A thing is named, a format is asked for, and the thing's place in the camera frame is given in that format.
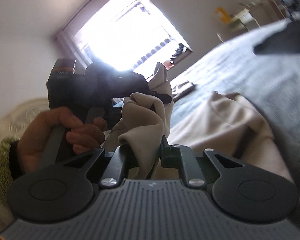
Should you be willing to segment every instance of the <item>finger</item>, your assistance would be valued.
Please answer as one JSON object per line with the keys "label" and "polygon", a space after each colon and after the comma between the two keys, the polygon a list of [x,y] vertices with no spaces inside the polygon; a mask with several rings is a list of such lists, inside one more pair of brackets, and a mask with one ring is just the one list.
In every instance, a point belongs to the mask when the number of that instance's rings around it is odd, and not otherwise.
{"label": "finger", "polygon": [[78,117],[76,117],[67,107],[59,107],[42,112],[42,117],[49,127],[53,127],[59,124],[62,124],[66,128],[78,128],[83,126],[82,121]]}
{"label": "finger", "polygon": [[78,144],[89,149],[100,147],[100,144],[95,139],[84,133],[67,132],[66,139],[70,144]]}
{"label": "finger", "polygon": [[82,153],[84,153],[84,152],[90,150],[89,148],[83,147],[83,146],[78,145],[78,144],[74,144],[74,145],[72,146],[72,149],[73,149],[73,151],[74,151],[75,154],[82,154]]}
{"label": "finger", "polygon": [[105,131],[107,129],[107,122],[102,117],[97,117],[93,120],[93,124],[99,127],[101,131]]}
{"label": "finger", "polygon": [[93,124],[85,124],[80,128],[71,129],[72,132],[75,133],[85,133],[90,135],[93,139],[95,139],[99,144],[105,141],[105,135],[103,132]]}

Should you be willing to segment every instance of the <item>clothes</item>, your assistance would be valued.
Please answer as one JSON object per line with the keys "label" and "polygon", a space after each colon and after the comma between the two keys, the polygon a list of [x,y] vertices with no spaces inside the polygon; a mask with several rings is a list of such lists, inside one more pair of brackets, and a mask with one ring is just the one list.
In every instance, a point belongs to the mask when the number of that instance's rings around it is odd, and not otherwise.
{"label": "clothes", "polygon": [[[188,146],[194,152],[212,148],[236,155],[293,182],[273,139],[265,118],[242,95],[213,92],[206,102],[171,129],[168,143]],[[178,171],[158,165],[154,178],[177,179]]]}
{"label": "clothes", "polygon": [[[151,91],[172,97],[167,81],[167,70],[157,63],[154,77],[148,82]],[[169,136],[173,101],[163,104],[158,98],[133,93],[123,101],[122,119],[111,130],[103,147],[115,151],[122,144],[129,144],[138,161],[139,168],[129,173],[129,178],[145,179],[156,162],[157,150],[162,136]]]}

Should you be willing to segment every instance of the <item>bed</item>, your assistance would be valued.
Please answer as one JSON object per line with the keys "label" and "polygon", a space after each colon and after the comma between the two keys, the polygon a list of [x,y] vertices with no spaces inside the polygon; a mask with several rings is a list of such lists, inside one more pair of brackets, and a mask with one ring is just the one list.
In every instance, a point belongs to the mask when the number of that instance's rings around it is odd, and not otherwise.
{"label": "bed", "polygon": [[[171,81],[189,80],[196,89],[179,99],[173,109],[175,126],[215,90],[236,91],[268,120],[300,192],[300,54],[257,56],[253,46],[285,29],[282,20],[219,45]],[[300,226],[300,204],[291,220]]]}

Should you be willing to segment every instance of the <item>dark fabric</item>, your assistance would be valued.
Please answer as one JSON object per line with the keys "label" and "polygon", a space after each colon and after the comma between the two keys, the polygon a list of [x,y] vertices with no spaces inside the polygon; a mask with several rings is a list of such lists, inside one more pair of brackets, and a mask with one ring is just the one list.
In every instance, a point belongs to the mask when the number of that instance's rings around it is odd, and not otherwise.
{"label": "dark fabric", "polygon": [[300,20],[291,22],[286,29],[273,34],[254,47],[256,55],[300,53]]}
{"label": "dark fabric", "polygon": [[122,106],[123,106],[123,101],[118,103],[116,106],[111,107],[109,111],[103,116],[103,119],[107,123],[107,128],[106,131],[111,130],[114,128],[114,126],[120,121],[122,118]]}
{"label": "dark fabric", "polygon": [[17,157],[18,142],[19,141],[12,142],[10,144],[10,151],[9,151],[9,169],[13,180],[18,179],[20,176],[23,175]]}
{"label": "dark fabric", "polygon": [[172,89],[173,102],[175,103],[180,98],[189,94],[191,91],[195,89],[195,84],[186,81],[181,84],[175,85]]}

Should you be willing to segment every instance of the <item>window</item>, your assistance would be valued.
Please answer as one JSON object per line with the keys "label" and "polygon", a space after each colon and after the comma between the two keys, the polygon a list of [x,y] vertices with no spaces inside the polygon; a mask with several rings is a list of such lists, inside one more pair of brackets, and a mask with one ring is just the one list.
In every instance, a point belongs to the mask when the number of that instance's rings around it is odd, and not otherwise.
{"label": "window", "polygon": [[177,56],[191,52],[149,0],[110,0],[74,35],[74,41],[91,62],[100,58],[145,78],[152,75],[156,62],[171,61],[177,49]]}

